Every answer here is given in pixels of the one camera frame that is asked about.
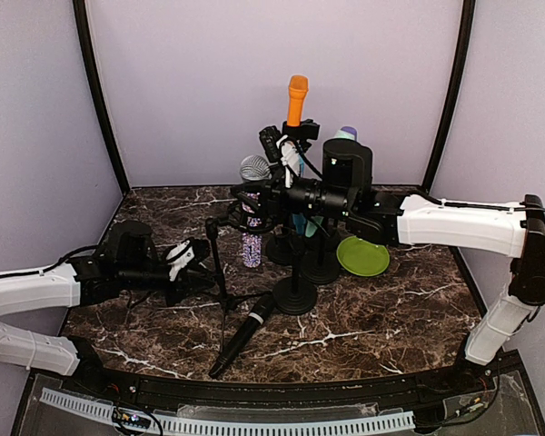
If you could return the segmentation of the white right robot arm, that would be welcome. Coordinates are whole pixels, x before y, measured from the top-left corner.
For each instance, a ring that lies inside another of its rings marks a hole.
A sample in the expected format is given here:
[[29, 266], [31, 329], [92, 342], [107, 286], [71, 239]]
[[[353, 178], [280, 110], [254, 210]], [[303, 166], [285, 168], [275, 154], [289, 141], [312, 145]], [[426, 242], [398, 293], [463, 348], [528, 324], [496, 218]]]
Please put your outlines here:
[[425, 193], [396, 196], [372, 189], [372, 150], [346, 137], [323, 145], [322, 179], [296, 174], [288, 137], [263, 140], [279, 168], [264, 181], [235, 185], [231, 193], [263, 223], [291, 213], [344, 222], [346, 230], [379, 245], [438, 244], [500, 253], [510, 258], [511, 281], [468, 334], [463, 356], [445, 375], [455, 394], [467, 392], [499, 348], [545, 304], [545, 208], [528, 194], [520, 202], [465, 203]]

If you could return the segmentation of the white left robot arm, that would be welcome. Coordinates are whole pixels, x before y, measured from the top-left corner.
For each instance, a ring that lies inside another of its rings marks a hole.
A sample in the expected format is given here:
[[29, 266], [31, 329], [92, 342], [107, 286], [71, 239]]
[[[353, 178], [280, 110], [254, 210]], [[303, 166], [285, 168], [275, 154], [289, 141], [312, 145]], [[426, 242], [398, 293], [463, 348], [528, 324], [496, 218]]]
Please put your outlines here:
[[[96, 305], [123, 291], [161, 292], [173, 306], [213, 286], [201, 265], [210, 254], [208, 241], [191, 237], [159, 254], [152, 235], [149, 225], [124, 221], [98, 245], [75, 249], [50, 266], [0, 272], [0, 317]], [[0, 362], [74, 376], [91, 396], [110, 388], [97, 353], [79, 337], [47, 336], [0, 322]]]

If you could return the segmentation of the black tripod microphone stand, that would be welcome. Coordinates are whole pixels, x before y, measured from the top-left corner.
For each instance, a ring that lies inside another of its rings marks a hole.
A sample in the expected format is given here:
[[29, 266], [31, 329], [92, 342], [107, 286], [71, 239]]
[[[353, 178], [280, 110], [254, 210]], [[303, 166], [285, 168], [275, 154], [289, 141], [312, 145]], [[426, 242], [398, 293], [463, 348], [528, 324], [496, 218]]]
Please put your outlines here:
[[[220, 254], [218, 250], [217, 240], [219, 237], [219, 229], [221, 227], [232, 228], [231, 204], [234, 201], [242, 202], [244, 205], [248, 206], [252, 211], [253, 209], [257, 208], [257, 202], [255, 200], [250, 199], [244, 193], [240, 193], [240, 198], [232, 200], [232, 202], [227, 206], [225, 213], [215, 217], [209, 217], [205, 220], [205, 234], [211, 247], [211, 251], [213, 255], [213, 265], [214, 265], [214, 271], [213, 271], [214, 279], [219, 290], [217, 297], [223, 312], [222, 325], [221, 325], [221, 347], [219, 352], [223, 349], [223, 346], [227, 343], [227, 342], [224, 342], [224, 338], [225, 338], [224, 331], [225, 331], [225, 323], [226, 323], [226, 317], [228, 312], [235, 309], [241, 302], [244, 302], [253, 298], [257, 298], [257, 301], [258, 301], [264, 294], [271, 293], [271, 292], [258, 292], [258, 293], [252, 293], [252, 294], [233, 295], [228, 293], [227, 291], [225, 274], [224, 274], [223, 267], [220, 261]], [[261, 235], [264, 232], [241, 232], [241, 233], [251, 233], [251, 234]]]

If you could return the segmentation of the glitter purple silver-head microphone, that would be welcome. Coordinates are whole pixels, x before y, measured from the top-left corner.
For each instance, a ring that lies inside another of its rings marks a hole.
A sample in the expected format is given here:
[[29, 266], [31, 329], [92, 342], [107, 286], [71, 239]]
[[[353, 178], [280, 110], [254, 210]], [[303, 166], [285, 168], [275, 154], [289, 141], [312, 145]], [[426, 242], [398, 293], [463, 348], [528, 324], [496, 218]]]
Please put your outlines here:
[[[260, 155], [246, 156], [240, 165], [239, 174], [246, 182], [267, 180], [271, 171], [266, 159]], [[247, 268], [257, 268], [262, 260], [262, 236], [260, 234], [243, 234], [243, 264]]]

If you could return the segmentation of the black round-base stand front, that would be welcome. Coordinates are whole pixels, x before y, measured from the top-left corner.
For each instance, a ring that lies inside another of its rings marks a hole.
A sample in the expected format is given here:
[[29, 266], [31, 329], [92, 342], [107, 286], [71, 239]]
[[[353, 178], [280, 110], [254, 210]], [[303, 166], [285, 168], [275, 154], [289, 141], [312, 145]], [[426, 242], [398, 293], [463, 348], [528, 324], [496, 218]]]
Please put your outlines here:
[[292, 257], [291, 275], [281, 279], [272, 288], [276, 308], [284, 314], [300, 316], [312, 310], [317, 303], [316, 286], [301, 277], [301, 256]]

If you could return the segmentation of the black handheld microphone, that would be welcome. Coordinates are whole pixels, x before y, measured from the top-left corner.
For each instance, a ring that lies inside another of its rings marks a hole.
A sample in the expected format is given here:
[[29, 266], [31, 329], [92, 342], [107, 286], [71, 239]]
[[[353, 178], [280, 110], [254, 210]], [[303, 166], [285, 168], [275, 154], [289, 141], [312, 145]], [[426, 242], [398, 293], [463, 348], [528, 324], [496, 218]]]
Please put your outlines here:
[[212, 368], [208, 372], [211, 379], [217, 379], [223, 375], [257, 330], [264, 325], [275, 307], [276, 302], [271, 293], [264, 294], [255, 303], [232, 339], [220, 351]]

